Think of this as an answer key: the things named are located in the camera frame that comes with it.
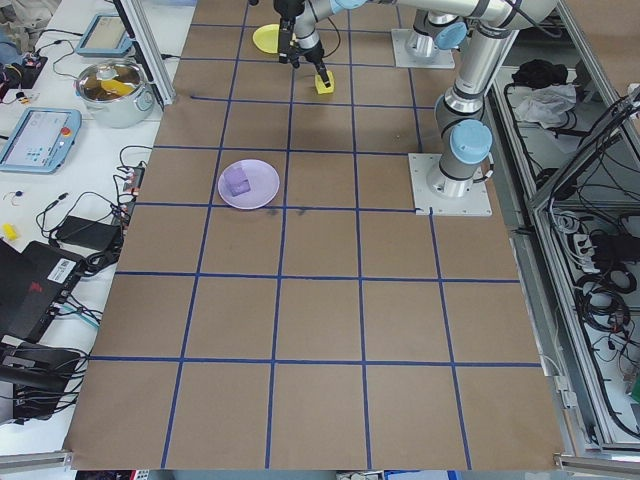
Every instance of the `cooking pot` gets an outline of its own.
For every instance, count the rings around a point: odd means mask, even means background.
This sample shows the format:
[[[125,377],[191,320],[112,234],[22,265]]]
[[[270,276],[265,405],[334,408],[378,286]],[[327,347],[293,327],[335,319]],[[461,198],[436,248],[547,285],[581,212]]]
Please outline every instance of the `cooking pot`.
[[[128,60],[110,60],[85,69],[76,80],[76,93],[97,122],[114,128],[144,120],[154,105],[144,73]]]

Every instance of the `white cloth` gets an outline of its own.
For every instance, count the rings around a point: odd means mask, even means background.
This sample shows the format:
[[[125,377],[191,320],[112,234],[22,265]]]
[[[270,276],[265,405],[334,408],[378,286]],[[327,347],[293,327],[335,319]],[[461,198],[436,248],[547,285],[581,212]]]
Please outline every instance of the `white cloth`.
[[[60,0],[0,0],[0,29],[18,49],[32,51]]]
[[[567,121],[565,112],[576,104],[574,85],[551,85],[534,90],[514,110],[520,122],[539,123],[543,128],[559,127]]]

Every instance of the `white table surface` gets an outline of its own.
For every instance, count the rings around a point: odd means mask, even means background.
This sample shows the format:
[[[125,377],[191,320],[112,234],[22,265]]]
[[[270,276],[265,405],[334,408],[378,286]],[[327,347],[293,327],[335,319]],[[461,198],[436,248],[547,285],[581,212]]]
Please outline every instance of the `white table surface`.
[[[191,24],[194,8],[185,6],[168,6],[143,0],[145,13],[151,29],[155,34],[158,48],[162,53],[179,55]],[[98,12],[114,12],[112,4],[104,0],[63,0],[48,28],[84,32]],[[38,47],[54,40],[67,38],[75,45],[79,37],[64,33],[45,32]],[[12,224],[20,234],[20,238],[11,245],[22,250],[30,241],[45,241],[35,223],[35,216],[50,202],[62,193],[69,193],[47,214],[47,225],[55,225],[73,205],[76,198],[85,191],[95,191],[115,201],[116,193],[112,175],[119,165],[118,153],[126,145],[139,144],[152,146],[158,131],[162,110],[156,105],[154,112],[146,120],[126,129],[113,129],[100,125],[92,119],[82,100],[76,96],[74,80],[70,77],[56,75],[53,62],[70,51],[64,42],[43,50],[48,56],[45,66],[35,88],[26,93],[37,93],[37,99],[30,105],[34,107],[73,108],[82,113],[82,127],[74,146],[63,166],[51,175],[0,173],[0,225]],[[86,67],[100,63],[101,59],[80,57],[76,54],[63,59],[56,66],[60,72],[79,74]],[[165,61],[171,78],[175,74],[178,61]],[[9,91],[5,101],[12,100],[15,91]],[[0,105],[0,134],[9,135],[26,106],[15,102]],[[137,165],[147,160],[149,150],[129,149],[124,154],[125,163]],[[20,190],[23,195],[15,198],[12,205],[11,193]],[[74,215],[89,219],[100,218],[104,213],[106,202],[89,196],[84,198],[74,210]],[[89,250],[68,247],[79,253],[88,254]],[[106,302],[115,267],[111,266],[99,275],[83,279],[74,290],[74,295],[89,308],[103,310]],[[97,330],[81,319],[65,317],[56,319],[47,330],[42,340],[43,345],[56,347],[74,347],[89,351],[95,340]],[[25,425],[0,426],[0,455],[24,453],[42,453],[59,450],[69,428],[73,407],[55,414],[47,421],[30,420]],[[39,472],[38,478],[73,478],[72,472]],[[29,478],[16,474],[6,478]]]

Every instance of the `power adapter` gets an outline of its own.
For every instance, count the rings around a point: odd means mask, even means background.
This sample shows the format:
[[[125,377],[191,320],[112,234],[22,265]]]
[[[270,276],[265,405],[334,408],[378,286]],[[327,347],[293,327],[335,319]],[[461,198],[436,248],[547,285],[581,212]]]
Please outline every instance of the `power adapter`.
[[[55,239],[58,242],[102,252],[111,247],[119,235],[119,225],[108,225],[69,215],[56,230]]]

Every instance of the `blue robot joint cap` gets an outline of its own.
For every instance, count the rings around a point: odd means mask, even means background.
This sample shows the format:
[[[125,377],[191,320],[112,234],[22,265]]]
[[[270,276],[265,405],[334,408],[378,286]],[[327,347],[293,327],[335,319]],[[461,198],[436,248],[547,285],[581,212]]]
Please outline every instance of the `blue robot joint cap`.
[[[478,120],[463,120],[453,127],[449,144],[458,160],[467,165],[482,162],[493,143],[491,130]]]
[[[467,36],[467,25],[460,21],[445,27],[434,39],[440,50],[458,48]]]
[[[361,7],[368,0],[330,0],[331,11],[333,13],[339,13],[342,10],[353,10],[354,8]]]

